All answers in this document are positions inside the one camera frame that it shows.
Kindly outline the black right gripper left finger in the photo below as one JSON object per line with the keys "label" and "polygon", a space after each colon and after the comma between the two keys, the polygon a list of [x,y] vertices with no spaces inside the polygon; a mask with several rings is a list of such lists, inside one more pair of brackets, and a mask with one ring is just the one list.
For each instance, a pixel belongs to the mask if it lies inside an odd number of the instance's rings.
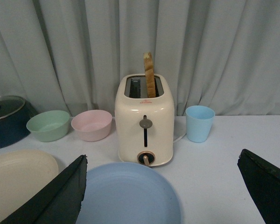
{"label": "black right gripper left finger", "polygon": [[74,224],[86,189],[87,157],[81,155],[2,224]]}

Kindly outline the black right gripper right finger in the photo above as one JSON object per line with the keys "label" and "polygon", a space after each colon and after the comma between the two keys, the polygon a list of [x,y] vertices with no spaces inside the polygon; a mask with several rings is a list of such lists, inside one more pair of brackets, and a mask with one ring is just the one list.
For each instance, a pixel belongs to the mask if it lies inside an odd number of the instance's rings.
{"label": "black right gripper right finger", "polygon": [[280,224],[280,168],[243,149],[238,168],[266,224]]}

